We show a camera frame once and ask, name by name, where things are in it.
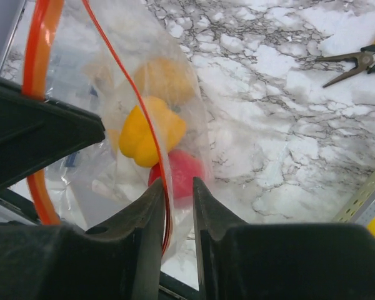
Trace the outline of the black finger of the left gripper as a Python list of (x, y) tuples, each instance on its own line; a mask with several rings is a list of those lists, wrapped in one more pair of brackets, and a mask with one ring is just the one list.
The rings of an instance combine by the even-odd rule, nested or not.
[(25, 96), (0, 77), (0, 191), (100, 143), (104, 132), (99, 116), (57, 99)]

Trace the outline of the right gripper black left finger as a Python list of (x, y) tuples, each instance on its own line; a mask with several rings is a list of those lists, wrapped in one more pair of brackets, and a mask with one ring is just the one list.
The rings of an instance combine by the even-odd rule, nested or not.
[(87, 231), (0, 222), (0, 299), (157, 299), (164, 215), (157, 180)]

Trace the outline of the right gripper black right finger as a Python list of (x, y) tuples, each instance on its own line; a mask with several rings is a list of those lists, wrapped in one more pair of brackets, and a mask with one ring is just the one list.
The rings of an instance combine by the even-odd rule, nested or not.
[(375, 238), (348, 223), (249, 224), (193, 180), (201, 299), (375, 299)]

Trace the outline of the clear zip bag orange zipper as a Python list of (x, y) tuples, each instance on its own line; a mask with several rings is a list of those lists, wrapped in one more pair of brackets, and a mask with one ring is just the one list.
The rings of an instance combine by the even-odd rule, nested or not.
[(154, 58), (187, 63), (196, 75), (191, 63), (142, 1), (38, 1), (23, 69), (22, 89), (28, 95), (47, 96), (46, 78), (56, 46), (91, 55), (82, 71), (97, 92), (95, 114), (105, 138), (82, 149), (80, 168), (66, 174), (66, 181), (46, 179), (51, 164), (27, 177), (39, 217), (47, 225), (64, 220), (87, 229), (162, 178), (162, 258), (170, 259), (193, 227), (193, 200), (186, 209), (174, 208), (168, 154), (186, 151), (203, 162), (203, 180), (213, 178), (206, 109), (197, 76), (195, 96), (182, 105), (142, 95), (133, 76)]

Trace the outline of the red toy apple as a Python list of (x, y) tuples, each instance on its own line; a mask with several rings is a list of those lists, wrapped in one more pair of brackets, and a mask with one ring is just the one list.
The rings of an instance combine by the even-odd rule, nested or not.
[(171, 167), (174, 208), (186, 209), (193, 205), (193, 178), (204, 179), (203, 162), (181, 149), (168, 154)]

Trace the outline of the green perforated plastic basket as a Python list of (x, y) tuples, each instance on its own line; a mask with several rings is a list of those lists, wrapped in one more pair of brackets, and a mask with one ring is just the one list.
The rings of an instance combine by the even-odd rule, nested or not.
[(333, 222), (368, 225), (375, 217), (375, 171), (334, 216)]

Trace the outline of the orange yellow toy fruit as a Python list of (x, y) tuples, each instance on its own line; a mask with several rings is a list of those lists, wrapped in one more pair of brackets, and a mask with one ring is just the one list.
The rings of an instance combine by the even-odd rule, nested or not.
[(172, 105), (182, 105), (196, 93), (197, 79), (190, 65), (164, 57), (145, 62), (133, 79), (142, 95), (161, 98)]

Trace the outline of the clear plastic box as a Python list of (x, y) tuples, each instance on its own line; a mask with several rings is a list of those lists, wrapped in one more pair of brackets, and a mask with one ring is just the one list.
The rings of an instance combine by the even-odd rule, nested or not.
[[(83, 110), (97, 113), (99, 99), (89, 79), (83, 74), (83, 67), (91, 55), (72, 47), (56, 46), (52, 50), (46, 78), (46, 95)], [(66, 181), (66, 174), (75, 173), (82, 159), (83, 151), (74, 152), (48, 166), (47, 180)]]

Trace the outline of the yellow black needle-nose pliers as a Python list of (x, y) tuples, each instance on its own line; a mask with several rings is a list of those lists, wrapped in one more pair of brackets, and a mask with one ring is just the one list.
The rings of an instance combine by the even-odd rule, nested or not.
[(326, 88), (347, 78), (353, 77), (361, 72), (366, 71), (367, 74), (375, 73), (375, 40), (372, 44), (362, 47), (359, 52), (352, 52), (349, 54), (342, 54), (337, 56), (319, 57), (316, 61), (319, 62), (349, 62), (354, 63), (354, 67), (332, 79), (331, 81), (324, 84), (322, 87)]

